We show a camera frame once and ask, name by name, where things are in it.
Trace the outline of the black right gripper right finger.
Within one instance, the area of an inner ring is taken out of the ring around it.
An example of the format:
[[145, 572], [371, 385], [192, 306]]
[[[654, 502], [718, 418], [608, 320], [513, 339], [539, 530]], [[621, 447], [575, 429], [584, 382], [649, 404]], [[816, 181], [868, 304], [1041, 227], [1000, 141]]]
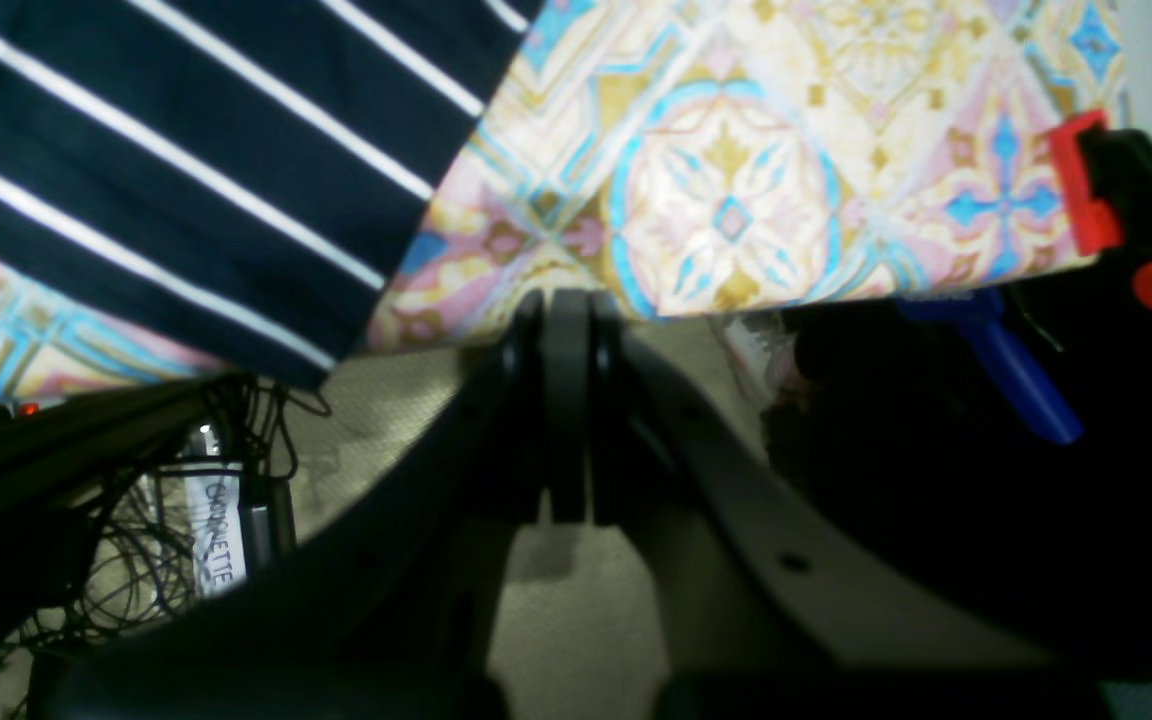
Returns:
[[602, 293], [568, 295], [594, 520], [655, 584], [657, 719], [1102, 719], [1096, 680], [890, 568], [755, 456]]

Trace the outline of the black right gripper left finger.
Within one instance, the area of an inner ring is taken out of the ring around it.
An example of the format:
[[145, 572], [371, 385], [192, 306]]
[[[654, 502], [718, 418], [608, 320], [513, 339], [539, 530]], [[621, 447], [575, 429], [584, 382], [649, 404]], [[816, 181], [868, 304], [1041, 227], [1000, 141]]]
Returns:
[[291, 555], [74, 666], [50, 719], [506, 719], [517, 529], [570, 516], [570, 295], [531, 291], [429, 430]]

